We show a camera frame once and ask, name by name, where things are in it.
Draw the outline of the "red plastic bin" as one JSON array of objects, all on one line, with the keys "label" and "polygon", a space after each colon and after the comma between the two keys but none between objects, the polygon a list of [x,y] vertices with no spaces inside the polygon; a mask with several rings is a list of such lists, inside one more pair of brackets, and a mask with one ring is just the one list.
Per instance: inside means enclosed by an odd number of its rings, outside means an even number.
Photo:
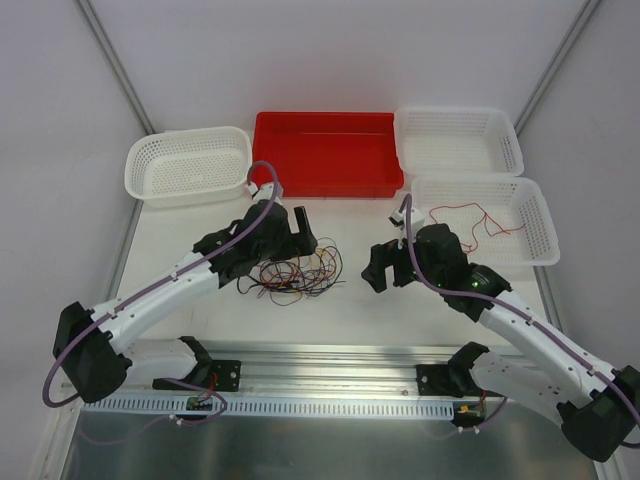
[{"label": "red plastic bin", "polygon": [[393,126],[383,112],[256,115],[253,160],[275,169],[290,198],[392,198],[404,185]]}]

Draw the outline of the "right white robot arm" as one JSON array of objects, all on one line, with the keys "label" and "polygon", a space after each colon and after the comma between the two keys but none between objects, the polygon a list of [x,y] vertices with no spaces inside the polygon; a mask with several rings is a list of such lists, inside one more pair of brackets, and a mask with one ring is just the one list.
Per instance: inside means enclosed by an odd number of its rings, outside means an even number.
[{"label": "right white robot arm", "polygon": [[498,393],[556,424],[583,455],[605,462],[639,425],[639,372],[616,368],[544,324],[491,268],[469,261],[447,225],[424,226],[408,237],[376,244],[362,278],[377,293],[414,281],[438,293],[453,310],[507,340],[537,367],[510,364],[470,342],[449,361],[450,386],[469,395],[480,388]]}]

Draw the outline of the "white near rectangular basket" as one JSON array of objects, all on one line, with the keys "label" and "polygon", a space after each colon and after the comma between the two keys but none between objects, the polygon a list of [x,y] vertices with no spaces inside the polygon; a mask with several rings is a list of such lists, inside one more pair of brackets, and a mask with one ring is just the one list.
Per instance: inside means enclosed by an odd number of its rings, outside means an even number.
[{"label": "white near rectangular basket", "polygon": [[434,175],[412,181],[413,207],[446,224],[476,263],[550,266],[559,241],[540,187],[523,177]]}]

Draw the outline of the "right aluminium frame post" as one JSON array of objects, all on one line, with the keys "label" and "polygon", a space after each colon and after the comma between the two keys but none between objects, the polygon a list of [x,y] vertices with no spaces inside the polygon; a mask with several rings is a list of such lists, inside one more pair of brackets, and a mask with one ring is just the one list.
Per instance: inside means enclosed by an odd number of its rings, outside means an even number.
[{"label": "right aluminium frame post", "polygon": [[575,18],[569,25],[569,28],[551,56],[551,59],[536,82],[531,94],[516,119],[514,130],[517,136],[520,136],[524,132],[529,121],[544,100],[548,90],[551,88],[564,64],[568,60],[569,55],[578,44],[585,30],[593,20],[593,17],[600,10],[603,4],[603,0],[586,0],[582,2]]}]

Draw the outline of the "aluminium frame post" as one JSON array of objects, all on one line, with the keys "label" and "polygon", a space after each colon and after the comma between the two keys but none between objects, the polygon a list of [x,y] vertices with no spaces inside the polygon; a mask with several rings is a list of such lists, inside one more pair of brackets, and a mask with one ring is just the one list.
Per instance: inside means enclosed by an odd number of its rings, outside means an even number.
[{"label": "aluminium frame post", "polygon": [[536,82],[531,94],[516,119],[514,130],[517,136],[520,136],[524,132],[529,121],[544,100],[548,90],[551,88],[564,64],[568,60],[569,55],[578,44],[585,30],[593,20],[593,17],[600,10],[603,4],[603,0],[586,0],[582,2],[575,18],[569,25],[569,28],[551,56],[551,59]]},{"label": "aluminium frame post", "polygon": [[141,130],[146,135],[156,134],[157,131],[93,3],[89,0],[74,0],[73,4],[86,24]]}]

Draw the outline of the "white far rectangular basket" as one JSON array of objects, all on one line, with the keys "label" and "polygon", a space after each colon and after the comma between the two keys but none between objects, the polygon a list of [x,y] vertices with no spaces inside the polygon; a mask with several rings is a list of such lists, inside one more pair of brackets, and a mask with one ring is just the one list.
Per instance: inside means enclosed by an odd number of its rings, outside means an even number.
[{"label": "white far rectangular basket", "polygon": [[402,107],[394,112],[396,155],[412,176],[520,176],[524,159],[508,115],[493,108]]}]

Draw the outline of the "white oval perforated basket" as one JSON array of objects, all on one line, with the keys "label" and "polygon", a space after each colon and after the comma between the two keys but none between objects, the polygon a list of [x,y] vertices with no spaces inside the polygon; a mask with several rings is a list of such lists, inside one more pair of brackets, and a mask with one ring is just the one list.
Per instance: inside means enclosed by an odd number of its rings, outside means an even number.
[{"label": "white oval perforated basket", "polygon": [[169,131],[130,148],[124,186],[157,209],[223,202],[243,195],[251,164],[251,140],[237,127]]}]

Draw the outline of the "left aluminium frame post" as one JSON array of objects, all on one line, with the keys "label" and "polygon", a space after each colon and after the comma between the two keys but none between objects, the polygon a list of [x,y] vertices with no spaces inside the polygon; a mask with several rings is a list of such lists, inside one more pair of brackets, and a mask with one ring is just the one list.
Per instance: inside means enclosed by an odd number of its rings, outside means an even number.
[{"label": "left aluminium frame post", "polygon": [[74,0],[73,4],[86,24],[141,130],[146,135],[156,134],[157,131],[93,3],[89,0]]}]

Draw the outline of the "white rectangular basket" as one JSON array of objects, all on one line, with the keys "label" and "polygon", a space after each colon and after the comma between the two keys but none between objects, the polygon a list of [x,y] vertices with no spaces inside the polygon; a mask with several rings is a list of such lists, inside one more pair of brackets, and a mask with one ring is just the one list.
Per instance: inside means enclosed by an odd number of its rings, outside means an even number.
[{"label": "white rectangular basket", "polygon": [[402,107],[394,112],[396,155],[412,176],[520,176],[524,159],[508,115],[493,108]]},{"label": "white rectangular basket", "polygon": [[550,266],[559,241],[540,187],[523,177],[434,175],[412,181],[413,207],[446,224],[476,263]]}]

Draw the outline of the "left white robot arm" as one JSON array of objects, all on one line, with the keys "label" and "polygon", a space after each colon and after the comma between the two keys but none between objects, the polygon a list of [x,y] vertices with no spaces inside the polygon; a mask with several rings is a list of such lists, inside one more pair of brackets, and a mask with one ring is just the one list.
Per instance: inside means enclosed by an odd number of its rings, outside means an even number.
[{"label": "left white robot arm", "polygon": [[217,361],[192,336],[154,341],[140,336],[196,298],[248,275],[264,261],[309,256],[318,241],[307,212],[254,202],[245,216],[205,235],[172,269],[121,299],[86,309],[75,302],[61,314],[53,347],[77,397],[94,403],[125,384],[155,389],[221,385]]}]

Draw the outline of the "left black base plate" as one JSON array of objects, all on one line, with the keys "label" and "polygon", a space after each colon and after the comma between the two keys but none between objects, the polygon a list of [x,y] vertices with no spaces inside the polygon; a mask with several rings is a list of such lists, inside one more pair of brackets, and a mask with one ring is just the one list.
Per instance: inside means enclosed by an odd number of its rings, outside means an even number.
[{"label": "left black base plate", "polygon": [[237,392],[240,388],[242,363],[239,360],[201,361],[185,376],[154,379],[154,390],[213,390]]}]

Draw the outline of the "aluminium mounting rail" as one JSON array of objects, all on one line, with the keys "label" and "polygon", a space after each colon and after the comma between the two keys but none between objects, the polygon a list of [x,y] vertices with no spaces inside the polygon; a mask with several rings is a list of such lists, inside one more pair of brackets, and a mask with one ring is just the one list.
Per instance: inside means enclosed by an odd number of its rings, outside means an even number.
[{"label": "aluminium mounting rail", "polygon": [[240,388],[237,392],[216,392],[195,387],[189,390],[154,390],[148,384],[125,384],[115,392],[119,390],[185,391],[198,396],[202,401],[212,398],[214,394],[284,394],[289,391],[338,395],[370,393],[391,396],[448,397],[420,396],[416,384],[415,366],[443,363],[469,368],[467,358],[479,348],[476,343],[458,351],[450,348],[423,350],[348,345],[211,341],[200,343],[213,360],[239,360],[242,363]]}]

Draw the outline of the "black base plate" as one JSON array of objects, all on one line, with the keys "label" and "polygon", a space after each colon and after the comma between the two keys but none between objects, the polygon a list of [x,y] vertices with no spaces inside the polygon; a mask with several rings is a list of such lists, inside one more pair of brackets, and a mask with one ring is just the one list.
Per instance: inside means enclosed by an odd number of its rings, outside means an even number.
[{"label": "black base plate", "polygon": [[482,390],[471,376],[471,369],[453,364],[418,364],[415,366],[416,384],[420,396],[448,396],[453,398],[489,397],[501,394]]},{"label": "black base plate", "polygon": [[240,388],[242,363],[239,360],[201,361],[185,376],[154,379],[154,390],[213,390],[237,392]]}]

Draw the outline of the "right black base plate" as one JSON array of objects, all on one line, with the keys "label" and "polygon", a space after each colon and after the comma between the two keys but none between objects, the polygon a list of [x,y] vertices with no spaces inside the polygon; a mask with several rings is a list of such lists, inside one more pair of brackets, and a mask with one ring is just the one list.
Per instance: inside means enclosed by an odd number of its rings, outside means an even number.
[{"label": "right black base plate", "polygon": [[415,366],[416,384],[420,396],[448,396],[453,398],[489,397],[501,394],[482,390],[471,376],[471,369],[453,364],[418,364]]}]

